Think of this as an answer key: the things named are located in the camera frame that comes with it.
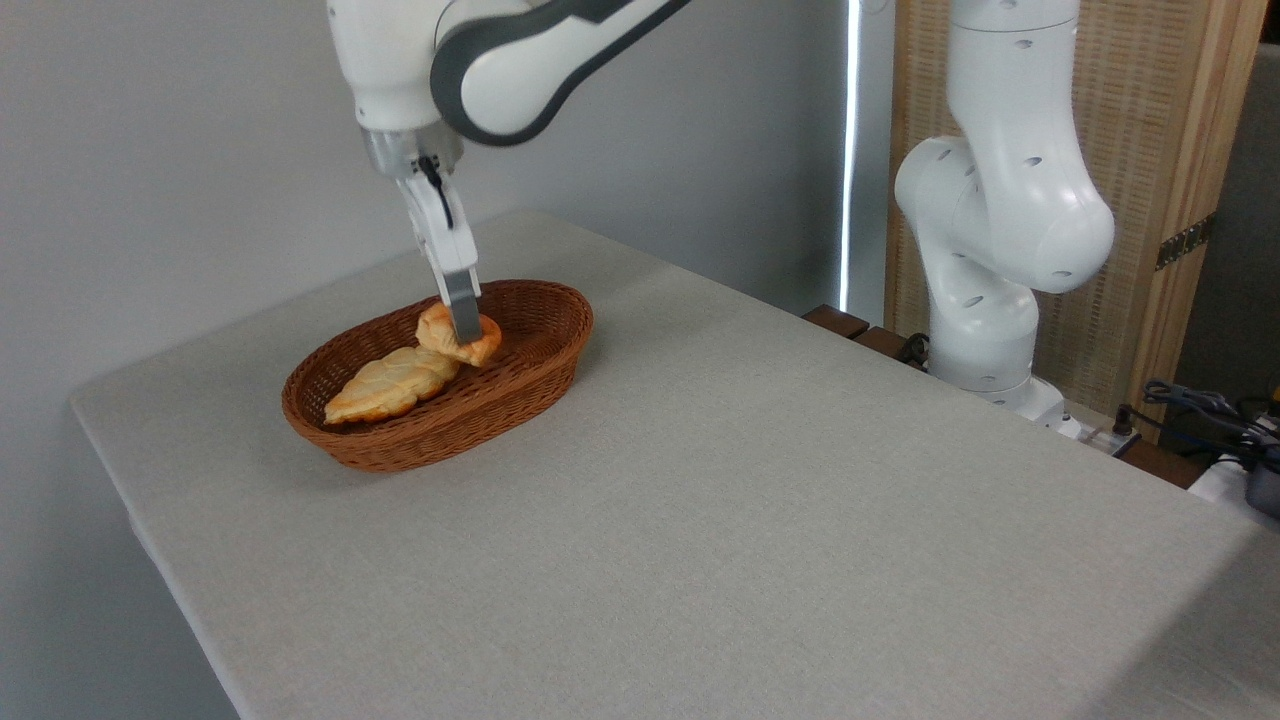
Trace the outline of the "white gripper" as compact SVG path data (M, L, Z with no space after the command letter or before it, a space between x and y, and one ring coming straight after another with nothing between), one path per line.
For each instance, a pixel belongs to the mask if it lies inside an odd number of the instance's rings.
M477 250L458 193L439 172L417 172L397 181L422 252L440 274L442 302L448 307L458 345L483 337L474 268Z

